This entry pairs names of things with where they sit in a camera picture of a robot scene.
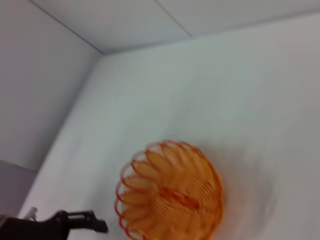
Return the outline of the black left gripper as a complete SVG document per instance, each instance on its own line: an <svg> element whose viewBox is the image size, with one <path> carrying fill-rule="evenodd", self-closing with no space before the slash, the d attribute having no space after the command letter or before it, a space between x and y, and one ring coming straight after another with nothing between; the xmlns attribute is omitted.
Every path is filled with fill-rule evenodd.
<svg viewBox="0 0 320 240"><path fill-rule="evenodd" d="M95 232L108 232L104 220L96 219L92 210L59 211L44 221L34 221L14 217L5 217L0 221L0 238L2 240L65 240L70 228L89 229Z"/></svg>

